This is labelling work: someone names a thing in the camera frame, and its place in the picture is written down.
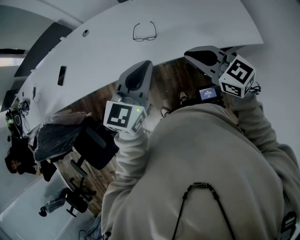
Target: cable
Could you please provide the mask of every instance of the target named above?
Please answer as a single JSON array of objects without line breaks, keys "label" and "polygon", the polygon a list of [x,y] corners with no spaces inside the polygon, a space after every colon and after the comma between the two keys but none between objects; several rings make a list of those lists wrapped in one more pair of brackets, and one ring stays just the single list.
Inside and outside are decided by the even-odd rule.
[{"label": "cable", "polygon": [[256,82],[257,86],[250,88],[250,91],[252,93],[255,93],[256,95],[259,95],[259,93],[261,92],[261,86],[258,84],[258,82]]},{"label": "cable", "polygon": [[228,220],[228,218],[227,218],[227,215],[226,215],[226,213],[225,213],[225,211],[224,211],[224,208],[223,208],[223,206],[222,206],[222,204],[221,204],[221,202],[220,202],[220,200],[219,200],[219,196],[218,196],[217,192],[215,191],[215,189],[212,187],[212,185],[210,185],[210,184],[207,183],[207,182],[194,182],[193,185],[190,185],[190,186],[187,188],[187,190],[185,191],[185,193],[184,193],[184,195],[183,195],[183,197],[182,197],[183,201],[182,201],[181,209],[180,209],[180,212],[179,212],[179,216],[178,216],[178,219],[177,219],[177,223],[176,223],[176,227],[175,227],[175,231],[174,231],[172,240],[175,240],[175,235],[176,235],[176,232],[177,232],[178,223],[179,223],[179,220],[180,220],[180,217],[181,217],[181,214],[182,214],[183,204],[184,204],[185,200],[186,200],[187,197],[188,197],[189,191],[190,191],[192,188],[208,188],[208,189],[211,191],[211,193],[212,193],[213,196],[214,196],[214,199],[217,201],[217,203],[218,203],[218,205],[219,205],[219,207],[220,207],[220,209],[221,209],[222,215],[223,215],[223,217],[224,217],[224,219],[225,219],[225,222],[226,222],[226,224],[227,224],[227,227],[228,227],[228,230],[229,230],[229,232],[230,232],[230,235],[231,235],[232,239],[233,239],[233,240],[236,240],[236,238],[235,238],[235,236],[234,236],[234,233],[233,233],[233,230],[232,230],[232,228],[231,228],[231,226],[230,226],[229,220]]},{"label": "cable", "polygon": [[24,126],[25,126],[26,130],[29,132],[30,131],[29,123],[28,123],[27,119],[25,118],[25,115],[22,110],[20,111],[20,114],[24,118]]},{"label": "cable", "polygon": [[80,240],[80,232],[85,232],[85,234],[87,234],[85,230],[80,230],[78,233],[78,240]]},{"label": "cable", "polygon": [[29,123],[28,123],[27,119],[25,118],[25,114],[24,114],[24,112],[26,112],[28,110],[29,110],[28,102],[27,101],[22,102],[19,113],[24,118],[24,126],[25,126],[26,130],[29,132],[30,131]]}]

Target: plastic bag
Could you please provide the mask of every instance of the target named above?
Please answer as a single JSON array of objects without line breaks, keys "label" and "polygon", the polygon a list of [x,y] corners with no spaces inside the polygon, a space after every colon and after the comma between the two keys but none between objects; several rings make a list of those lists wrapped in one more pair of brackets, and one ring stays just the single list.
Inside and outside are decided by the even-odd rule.
[{"label": "plastic bag", "polygon": [[43,121],[36,134],[34,159],[41,162],[70,151],[88,116],[85,112],[55,114]]},{"label": "plastic bag", "polygon": [[66,187],[58,191],[56,196],[43,197],[43,207],[41,207],[41,211],[39,214],[42,217],[46,217],[47,213],[52,213],[56,209],[62,207],[66,202],[67,191],[68,188]]}]

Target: window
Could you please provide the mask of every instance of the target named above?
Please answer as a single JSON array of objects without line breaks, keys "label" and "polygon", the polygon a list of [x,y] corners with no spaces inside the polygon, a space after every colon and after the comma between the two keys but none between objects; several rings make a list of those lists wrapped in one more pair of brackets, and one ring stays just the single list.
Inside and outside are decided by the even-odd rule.
[{"label": "window", "polygon": [[23,58],[1,58],[0,67],[4,66],[19,66],[23,62]]}]

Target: small screen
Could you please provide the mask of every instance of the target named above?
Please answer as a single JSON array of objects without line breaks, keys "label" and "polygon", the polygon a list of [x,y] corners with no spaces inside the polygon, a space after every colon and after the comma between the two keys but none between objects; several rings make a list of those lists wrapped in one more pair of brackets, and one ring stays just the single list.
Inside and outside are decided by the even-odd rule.
[{"label": "small screen", "polygon": [[217,97],[217,93],[214,88],[201,89],[201,90],[199,90],[199,92],[200,92],[200,96],[201,96],[202,100]]}]

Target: drawstring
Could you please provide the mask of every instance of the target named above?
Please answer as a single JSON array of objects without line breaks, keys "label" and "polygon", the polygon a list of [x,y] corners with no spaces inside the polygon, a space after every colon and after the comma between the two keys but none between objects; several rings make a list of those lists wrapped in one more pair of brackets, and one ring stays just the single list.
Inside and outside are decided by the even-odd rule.
[{"label": "drawstring", "polygon": [[234,233],[233,233],[233,230],[232,230],[232,228],[230,226],[229,220],[228,220],[228,218],[226,216],[226,213],[225,213],[225,211],[223,209],[223,206],[222,206],[222,204],[221,204],[221,202],[219,200],[219,196],[218,196],[217,192],[215,191],[215,189],[210,184],[208,184],[207,182],[194,182],[193,185],[190,185],[187,188],[187,190],[185,191],[185,193],[184,193],[184,195],[182,197],[183,201],[182,201],[182,205],[181,205],[181,208],[180,208],[180,212],[179,212],[179,216],[178,216],[178,219],[177,219],[177,223],[176,223],[176,227],[175,227],[175,231],[174,231],[172,240],[175,240],[175,236],[176,236],[176,232],[177,232],[179,220],[180,220],[180,217],[182,215],[183,204],[184,204],[185,200],[188,198],[188,193],[189,193],[190,190],[192,190],[192,188],[208,188],[211,191],[211,193],[213,194],[215,200],[217,201],[217,203],[218,203],[218,205],[219,205],[219,207],[221,209],[221,212],[223,214],[223,217],[225,219],[225,222],[227,224],[227,227],[229,229],[229,232],[231,234],[232,239],[236,240],[236,238],[234,236]]}]

